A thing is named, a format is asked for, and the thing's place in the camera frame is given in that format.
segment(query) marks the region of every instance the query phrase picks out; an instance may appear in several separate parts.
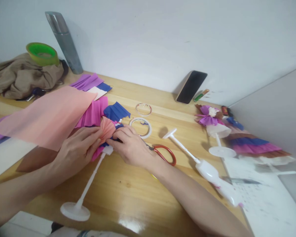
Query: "red scissors handle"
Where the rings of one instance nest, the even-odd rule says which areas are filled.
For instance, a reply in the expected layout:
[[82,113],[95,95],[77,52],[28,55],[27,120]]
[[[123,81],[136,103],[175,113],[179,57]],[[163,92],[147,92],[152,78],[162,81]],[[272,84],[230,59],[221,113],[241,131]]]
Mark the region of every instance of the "red scissors handle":
[[[166,160],[166,158],[163,157],[163,155],[157,150],[157,148],[164,148],[166,149],[170,155],[172,156],[172,163],[170,163],[169,161]],[[173,154],[173,152],[167,148],[166,146],[163,146],[163,145],[157,145],[157,146],[154,146],[154,151],[162,158],[164,159],[166,162],[168,162],[170,165],[172,166],[175,166],[175,164],[177,163],[177,159],[175,158],[175,155]]]

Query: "hand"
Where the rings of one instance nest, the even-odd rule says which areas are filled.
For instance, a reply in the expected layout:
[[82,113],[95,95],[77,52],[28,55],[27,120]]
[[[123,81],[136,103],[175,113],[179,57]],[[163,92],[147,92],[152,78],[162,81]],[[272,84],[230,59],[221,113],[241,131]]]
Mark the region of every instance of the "hand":
[[51,163],[53,171],[66,175],[66,178],[77,174],[90,162],[95,150],[99,147],[102,133],[100,127],[83,127],[67,138]]
[[107,139],[106,142],[117,151],[125,163],[149,170],[158,160],[157,154],[151,150],[129,125],[118,128],[113,139],[119,138],[123,143]]

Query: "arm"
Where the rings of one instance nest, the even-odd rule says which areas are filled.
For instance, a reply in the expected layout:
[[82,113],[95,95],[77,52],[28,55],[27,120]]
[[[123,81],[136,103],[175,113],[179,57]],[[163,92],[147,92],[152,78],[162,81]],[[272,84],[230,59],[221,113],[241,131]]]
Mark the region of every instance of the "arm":
[[88,164],[101,134],[99,127],[79,129],[64,141],[52,163],[0,184],[0,226],[36,196],[55,188]]
[[194,222],[216,236],[252,236],[242,223],[195,180],[164,162],[142,141],[135,129],[125,125],[114,133],[123,143],[107,140],[127,164],[146,169],[179,201]]

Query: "stand base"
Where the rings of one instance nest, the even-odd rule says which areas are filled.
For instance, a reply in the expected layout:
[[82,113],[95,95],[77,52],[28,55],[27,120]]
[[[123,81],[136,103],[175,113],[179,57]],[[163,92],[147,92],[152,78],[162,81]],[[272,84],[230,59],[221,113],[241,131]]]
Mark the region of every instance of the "stand base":
[[76,207],[74,202],[65,202],[60,211],[65,217],[75,221],[87,221],[90,218],[90,211],[84,206]]
[[210,154],[218,157],[235,157],[237,155],[234,150],[224,146],[214,146],[208,151]]

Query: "scissors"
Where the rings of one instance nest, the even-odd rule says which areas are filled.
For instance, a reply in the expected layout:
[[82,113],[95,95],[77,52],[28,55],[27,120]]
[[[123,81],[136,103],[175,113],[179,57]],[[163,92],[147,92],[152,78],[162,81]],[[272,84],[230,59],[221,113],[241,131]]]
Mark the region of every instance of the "scissors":
[[[168,162],[170,165],[172,165],[172,166],[175,166],[175,164],[177,163],[177,159],[175,158],[175,155],[173,154],[173,152],[169,149],[169,148],[167,148],[166,146],[163,146],[163,145],[156,145],[156,146],[154,146],[154,147],[151,147],[151,146],[149,146],[149,145],[147,145],[148,147],[149,147],[149,149],[150,150],[153,150],[153,151],[155,151],[162,159],[164,159],[166,162]],[[172,162],[170,163],[169,161],[167,161],[166,160],[166,158],[164,158],[163,157],[163,155],[157,150],[157,148],[164,148],[164,149],[166,149],[169,153],[170,153],[170,155],[172,156]]]

